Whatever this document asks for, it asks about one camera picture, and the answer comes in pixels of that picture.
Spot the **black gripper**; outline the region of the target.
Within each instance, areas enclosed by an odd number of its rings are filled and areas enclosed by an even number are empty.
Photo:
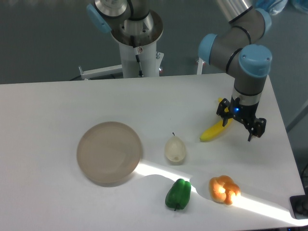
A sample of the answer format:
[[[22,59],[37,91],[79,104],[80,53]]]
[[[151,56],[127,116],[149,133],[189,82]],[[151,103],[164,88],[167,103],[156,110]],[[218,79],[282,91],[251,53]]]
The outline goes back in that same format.
[[[248,130],[248,141],[252,137],[260,138],[266,128],[266,119],[257,118],[256,111],[259,104],[260,95],[232,95],[231,102],[223,98],[217,108],[216,114],[222,118],[222,126],[228,125],[230,119],[242,123]]]

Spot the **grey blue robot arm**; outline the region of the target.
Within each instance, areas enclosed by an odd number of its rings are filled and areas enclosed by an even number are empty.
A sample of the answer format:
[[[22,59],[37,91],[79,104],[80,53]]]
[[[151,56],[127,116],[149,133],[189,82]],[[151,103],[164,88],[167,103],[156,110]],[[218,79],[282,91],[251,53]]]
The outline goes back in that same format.
[[[231,25],[223,36],[206,35],[199,44],[201,61],[234,78],[230,100],[217,108],[221,127],[232,120],[243,124],[250,137],[261,137],[266,120],[256,117],[260,96],[270,72],[272,54],[256,45],[271,26],[271,18],[248,0],[219,0],[219,8]],[[146,0],[94,0],[87,14],[102,33],[109,33],[119,44],[123,76],[159,76],[156,43],[163,33],[161,17]]]

